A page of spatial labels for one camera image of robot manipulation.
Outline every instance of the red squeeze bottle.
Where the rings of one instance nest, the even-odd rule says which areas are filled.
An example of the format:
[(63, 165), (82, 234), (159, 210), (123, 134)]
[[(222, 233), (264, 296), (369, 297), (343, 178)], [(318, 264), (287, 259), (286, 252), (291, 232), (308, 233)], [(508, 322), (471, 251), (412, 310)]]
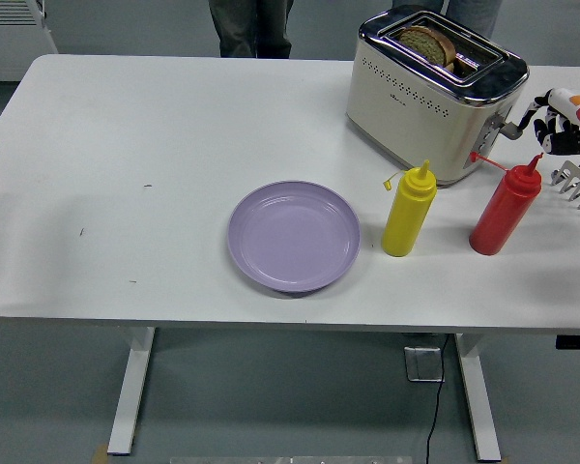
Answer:
[(542, 155), (535, 156), (528, 165), (506, 170), (471, 233), (469, 242), (477, 253), (488, 256), (498, 253), (539, 195), (541, 175), (536, 166)]

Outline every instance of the yellow squeeze bottle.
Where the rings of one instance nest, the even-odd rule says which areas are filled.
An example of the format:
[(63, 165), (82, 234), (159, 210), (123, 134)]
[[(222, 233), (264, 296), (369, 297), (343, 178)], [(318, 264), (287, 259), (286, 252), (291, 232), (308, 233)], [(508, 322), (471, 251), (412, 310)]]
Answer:
[(429, 170), (429, 160), (424, 161), (422, 167), (406, 171), (399, 180), (383, 234), (382, 246), (387, 254), (406, 256), (410, 253), (435, 196), (436, 177)]

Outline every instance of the toaster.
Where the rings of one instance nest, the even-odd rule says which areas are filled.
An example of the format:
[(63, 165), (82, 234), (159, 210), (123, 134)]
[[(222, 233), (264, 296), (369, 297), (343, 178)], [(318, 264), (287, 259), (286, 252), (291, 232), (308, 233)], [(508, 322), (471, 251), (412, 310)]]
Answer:
[[(452, 70), (397, 40), (415, 25), (451, 40)], [(429, 160), (446, 187), (479, 167), (471, 152), (489, 156), (528, 77), (521, 58), (440, 14), (391, 9), (359, 29), (347, 115), (404, 167)]]

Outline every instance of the white table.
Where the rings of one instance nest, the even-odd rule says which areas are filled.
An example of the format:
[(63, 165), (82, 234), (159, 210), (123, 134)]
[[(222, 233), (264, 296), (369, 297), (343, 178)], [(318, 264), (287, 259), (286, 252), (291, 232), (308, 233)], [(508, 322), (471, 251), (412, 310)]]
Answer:
[[(110, 453), (131, 450), (154, 327), (458, 334), (480, 460), (500, 460), (481, 336), (580, 334), (580, 211), (549, 186), (565, 159), (540, 162), (543, 192), (498, 255), (468, 245), (502, 176), (485, 165), (439, 190), (412, 253), (392, 258), (379, 245), (393, 199), (382, 182), (398, 166), (345, 116), (351, 71), (49, 55), (15, 91), (0, 117), (0, 318), (127, 328)], [(580, 88), (580, 68), (533, 67), (510, 119), (553, 87)], [(527, 130), (499, 137), (491, 158), (539, 151)], [(350, 272), (306, 298), (251, 282), (225, 245), (239, 201), (282, 180), (335, 190), (362, 225)]]

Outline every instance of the purple plate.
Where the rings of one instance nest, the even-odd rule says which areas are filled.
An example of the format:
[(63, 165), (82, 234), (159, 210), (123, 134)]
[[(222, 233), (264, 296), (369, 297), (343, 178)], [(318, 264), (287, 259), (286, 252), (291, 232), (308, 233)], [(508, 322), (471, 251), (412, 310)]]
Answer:
[(309, 182), (269, 184), (246, 196), (228, 227), (237, 266), (281, 292), (317, 290), (344, 275), (359, 253), (361, 229), (350, 205)]

